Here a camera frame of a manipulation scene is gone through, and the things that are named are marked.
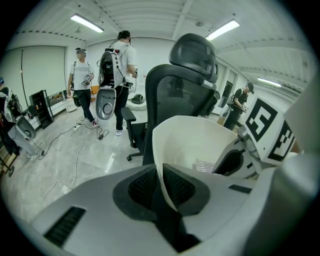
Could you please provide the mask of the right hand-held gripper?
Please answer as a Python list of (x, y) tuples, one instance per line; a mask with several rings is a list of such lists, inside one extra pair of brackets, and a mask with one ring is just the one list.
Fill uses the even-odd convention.
[(237, 136), (221, 153), (213, 174), (244, 179), (259, 175), (281, 164), (296, 142), (284, 112), (262, 96), (253, 100)]

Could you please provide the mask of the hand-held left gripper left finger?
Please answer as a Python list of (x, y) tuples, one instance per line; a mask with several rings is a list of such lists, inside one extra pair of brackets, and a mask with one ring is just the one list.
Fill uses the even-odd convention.
[(90, 179), (45, 207), (31, 222), (43, 237), (56, 234), (52, 228), (68, 210), (80, 213), (74, 228), (63, 234), (59, 251), (67, 256), (175, 256), (175, 249), (154, 223), (134, 220), (113, 200), (113, 190), (122, 180), (149, 168), (139, 166)]

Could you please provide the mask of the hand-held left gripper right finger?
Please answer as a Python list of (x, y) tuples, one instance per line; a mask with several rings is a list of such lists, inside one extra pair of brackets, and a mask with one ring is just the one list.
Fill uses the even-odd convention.
[(173, 247), (208, 242), (245, 204), (255, 180), (193, 171), (165, 163), (162, 180), (166, 206), (162, 234)]

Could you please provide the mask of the cream frying pan wooden handle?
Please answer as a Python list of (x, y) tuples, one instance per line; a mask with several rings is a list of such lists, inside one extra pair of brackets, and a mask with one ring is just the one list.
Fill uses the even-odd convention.
[(164, 183), (163, 164), (169, 164), (184, 174), (204, 183), (217, 176), (193, 169), (197, 160), (216, 163), (223, 150), (235, 139), (236, 134), (203, 117), (173, 116), (152, 131), (154, 163), (166, 202), (177, 211)]

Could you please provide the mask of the ceiling strip light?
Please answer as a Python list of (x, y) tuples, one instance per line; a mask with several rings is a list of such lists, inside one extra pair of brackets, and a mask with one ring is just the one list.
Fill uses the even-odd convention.
[(207, 35), (205, 38), (208, 41), (212, 41), (214, 39), (216, 39), (217, 37), (233, 30), (236, 29), (240, 26), (240, 24), (235, 21), (235, 20), (230, 20), (229, 22), (227, 22), (226, 24), (222, 25), (221, 27), (217, 28), (215, 31), (211, 32), (209, 35)]
[(274, 81), (270, 81), (270, 80), (264, 79), (264, 78), (258, 77), (257, 80), (262, 82), (262, 83), (266, 83), (266, 84), (269, 84), (269, 85), (272, 85), (272, 86), (275, 86), (275, 87), (279, 87), (279, 88), (282, 87), (281, 84), (279, 84), (277, 82), (274, 82)]
[(91, 30), (97, 32), (97, 33), (103, 33), (104, 29), (101, 28), (100, 26), (96, 25), (95, 23), (91, 22), (90, 20), (86, 19), (85, 17), (79, 15), (79, 14), (74, 14), (70, 17), (72, 21), (75, 21), (87, 28), (90, 28)]

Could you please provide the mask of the black office chair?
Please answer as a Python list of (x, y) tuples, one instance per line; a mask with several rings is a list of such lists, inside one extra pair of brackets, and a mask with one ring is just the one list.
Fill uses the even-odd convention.
[(147, 121), (136, 122), (128, 107), (121, 110), (130, 146), (138, 152), (126, 159), (142, 157), (143, 165), (154, 163), (153, 130), (174, 116), (198, 117), (214, 101), (219, 67), (215, 48), (194, 33), (181, 36), (172, 46), (169, 63), (152, 68), (145, 80)]

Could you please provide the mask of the grey pod backpack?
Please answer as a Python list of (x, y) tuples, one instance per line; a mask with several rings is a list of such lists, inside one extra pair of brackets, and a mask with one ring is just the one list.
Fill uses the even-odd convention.
[(27, 140), (36, 138), (36, 130), (24, 116), (20, 116), (16, 119), (16, 125), (17, 129)]
[(107, 48), (100, 58), (98, 85), (96, 94), (96, 114), (101, 120), (109, 120), (115, 111), (119, 94), (116, 88), (121, 86), (129, 88), (130, 83), (126, 79), (121, 67), (121, 51), (119, 49)]

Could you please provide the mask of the white round seat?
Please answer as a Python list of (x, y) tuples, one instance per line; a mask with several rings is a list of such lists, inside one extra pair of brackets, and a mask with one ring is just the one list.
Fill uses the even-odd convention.
[(144, 102), (142, 104), (133, 104), (130, 102), (130, 99), (139, 93), (130, 93), (126, 102), (126, 107), (128, 107), (131, 111), (146, 111), (147, 110), (147, 103), (146, 103), (146, 98), (144, 97)]

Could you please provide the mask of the white low cabinet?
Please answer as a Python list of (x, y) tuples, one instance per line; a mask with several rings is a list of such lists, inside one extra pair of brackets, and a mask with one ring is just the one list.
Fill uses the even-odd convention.
[(49, 95), (49, 106), (52, 114), (55, 116), (60, 112), (73, 112), (77, 109), (72, 97), (69, 97), (66, 90)]

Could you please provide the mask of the dark bag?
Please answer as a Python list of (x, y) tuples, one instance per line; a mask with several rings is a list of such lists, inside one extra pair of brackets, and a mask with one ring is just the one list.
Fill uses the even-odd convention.
[(142, 94), (135, 94), (129, 101), (133, 104), (141, 105), (144, 103), (144, 97)]

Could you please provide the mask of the black display cabinet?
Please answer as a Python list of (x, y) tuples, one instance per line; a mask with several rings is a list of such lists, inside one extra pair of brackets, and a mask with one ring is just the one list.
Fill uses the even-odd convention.
[(54, 115), (48, 100), (47, 91), (40, 90), (29, 97), (29, 110), (37, 118), (42, 129), (47, 128), (54, 121)]

